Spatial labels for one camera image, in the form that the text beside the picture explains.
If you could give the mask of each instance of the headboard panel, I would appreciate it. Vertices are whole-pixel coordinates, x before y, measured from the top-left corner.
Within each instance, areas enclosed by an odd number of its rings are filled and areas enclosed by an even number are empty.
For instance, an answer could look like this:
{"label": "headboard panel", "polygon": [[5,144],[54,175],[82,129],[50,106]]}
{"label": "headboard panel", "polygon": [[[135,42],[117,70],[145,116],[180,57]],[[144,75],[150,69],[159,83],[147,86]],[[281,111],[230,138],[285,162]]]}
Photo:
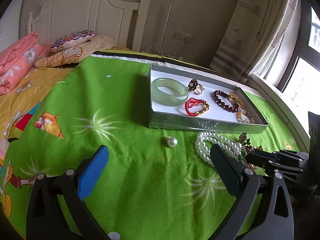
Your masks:
{"label": "headboard panel", "polygon": [[41,43],[52,43],[69,33],[94,30],[126,47],[133,10],[138,11],[132,50],[140,51],[150,0],[140,3],[121,0],[44,0],[40,14],[29,14],[28,33],[37,31]]}

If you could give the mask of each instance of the wall socket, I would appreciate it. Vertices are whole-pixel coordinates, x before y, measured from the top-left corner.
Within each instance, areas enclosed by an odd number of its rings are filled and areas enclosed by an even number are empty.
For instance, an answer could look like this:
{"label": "wall socket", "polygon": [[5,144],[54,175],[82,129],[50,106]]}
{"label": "wall socket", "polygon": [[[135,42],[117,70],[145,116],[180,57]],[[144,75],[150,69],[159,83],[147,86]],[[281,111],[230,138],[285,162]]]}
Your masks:
{"label": "wall socket", "polygon": [[184,41],[184,42],[190,42],[191,38],[192,38],[192,34],[190,33],[185,33],[179,30],[174,30],[173,33],[173,38],[179,41]]}

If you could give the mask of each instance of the green bracelet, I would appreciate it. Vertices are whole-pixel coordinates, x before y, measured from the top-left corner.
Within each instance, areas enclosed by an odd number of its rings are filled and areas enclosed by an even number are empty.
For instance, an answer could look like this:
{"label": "green bracelet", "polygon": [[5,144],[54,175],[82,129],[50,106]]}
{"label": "green bracelet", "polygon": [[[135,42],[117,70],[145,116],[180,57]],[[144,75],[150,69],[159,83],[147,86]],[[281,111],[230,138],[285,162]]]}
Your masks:
{"label": "green bracelet", "polygon": [[[173,90],[173,95],[159,90],[159,87],[167,87]],[[151,99],[165,106],[180,106],[187,101],[189,92],[180,82],[171,78],[157,78],[151,83]]]}

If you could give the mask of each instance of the green tablecloth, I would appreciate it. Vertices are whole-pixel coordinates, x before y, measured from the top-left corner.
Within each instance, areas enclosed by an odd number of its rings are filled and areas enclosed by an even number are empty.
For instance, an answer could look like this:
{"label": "green tablecloth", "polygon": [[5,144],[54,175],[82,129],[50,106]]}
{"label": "green tablecloth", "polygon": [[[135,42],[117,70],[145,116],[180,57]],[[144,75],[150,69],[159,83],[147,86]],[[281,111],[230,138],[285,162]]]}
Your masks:
{"label": "green tablecloth", "polygon": [[[9,180],[4,188],[5,168],[1,175],[3,196],[11,199],[9,220],[22,236],[30,178],[76,168],[102,144],[109,149],[109,162],[84,201],[106,233],[117,232],[121,240],[205,240],[223,221],[235,198],[223,189],[215,170],[196,155],[197,133],[147,128],[148,70],[149,64],[87,57],[45,98],[5,158],[4,167],[10,161],[21,187]],[[252,145],[263,145],[269,152],[298,150],[271,106],[248,95],[270,124],[261,134],[248,134]],[[34,126],[37,121],[45,130]],[[223,135],[230,140],[239,137]],[[165,136],[176,137],[177,147],[166,147]],[[60,200],[70,227],[78,232]],[[248,229],[257,205],[258,201],[242,231]]]}

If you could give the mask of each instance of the blue gripper pad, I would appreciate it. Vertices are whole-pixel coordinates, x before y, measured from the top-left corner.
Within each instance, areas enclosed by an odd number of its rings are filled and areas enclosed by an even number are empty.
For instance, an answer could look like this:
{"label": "blue gripper pad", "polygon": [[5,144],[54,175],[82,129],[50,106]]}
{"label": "blue gripper pad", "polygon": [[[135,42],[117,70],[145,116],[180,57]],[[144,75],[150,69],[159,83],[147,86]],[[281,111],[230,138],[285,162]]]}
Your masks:
{"label": "blue gripper pad", "polygon": [[93,158],[85,171],[78,179],[78,196],[81,200],[89,196],[96,185],[103,169],[109,160],[109,150],[106,146],[101,146],[98,153]]}

